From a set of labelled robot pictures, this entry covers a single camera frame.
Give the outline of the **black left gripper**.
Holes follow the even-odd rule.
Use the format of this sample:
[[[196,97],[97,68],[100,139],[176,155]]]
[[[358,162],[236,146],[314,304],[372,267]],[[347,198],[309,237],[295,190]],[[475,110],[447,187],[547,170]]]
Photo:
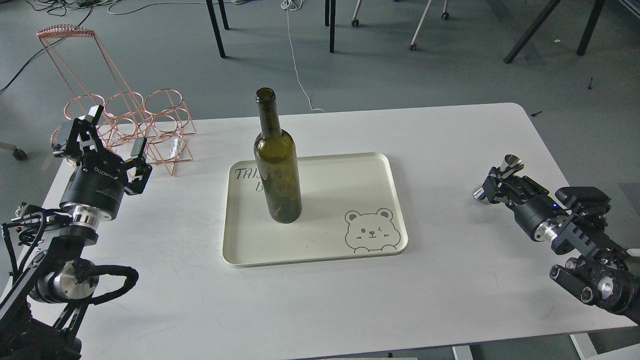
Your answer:
[[[101,210],[110,220],[117,218],[124,192],[139,195],[146,189],[153,167],[147,164],[147,138],[138,137],[130,158],[105,150],[96,125],[103,105],[94,105],[87,115],[62,123],[57,139],[51,143],[55,158],[64,158],[77,166],[67,182],[59,206],[69,211],[82,205]],[[128,170],[134,169],[129,180]]]

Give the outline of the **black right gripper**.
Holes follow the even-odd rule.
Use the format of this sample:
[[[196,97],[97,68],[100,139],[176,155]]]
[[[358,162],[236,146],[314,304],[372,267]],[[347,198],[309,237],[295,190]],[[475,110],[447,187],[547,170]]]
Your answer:
[[[482,203],[507,205],[515,222],[534,242],[553,241],[569,218],[548,189],[528,176],[513,174],[503,181],[490,177],[483,182],[482,191]]]

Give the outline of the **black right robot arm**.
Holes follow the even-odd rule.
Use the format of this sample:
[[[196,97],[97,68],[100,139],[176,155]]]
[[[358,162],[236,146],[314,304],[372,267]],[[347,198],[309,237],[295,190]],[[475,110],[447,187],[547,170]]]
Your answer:
[[[549,276],[583,305],[596,306],[639,323],[639,276],[627,260],[631,251],[605,232],[610,198],[593,186],[548,189],[516,170],[491,168],[474,198],[503,204],[515,223],[534,242],[548,242],[556,255],[578,251],[564,265],[553,265]]]

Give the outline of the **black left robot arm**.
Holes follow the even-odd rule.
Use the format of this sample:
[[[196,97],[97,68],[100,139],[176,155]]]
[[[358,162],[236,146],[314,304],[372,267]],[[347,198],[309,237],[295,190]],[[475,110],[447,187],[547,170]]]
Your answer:
[[[82,251],[98,241],[98,225],[116,219],[125,195],[141,194],[152,167],[145,137],[131,158],[105,148],[97,125],[102,105],[66,121],[53,155],[75,164],[58,208],[18,208],[1,226],[12,284],[1,302],[3,360],[78,360],[78,330],[91,305],[117,299],[137,284],[129,266],[96,265]]]

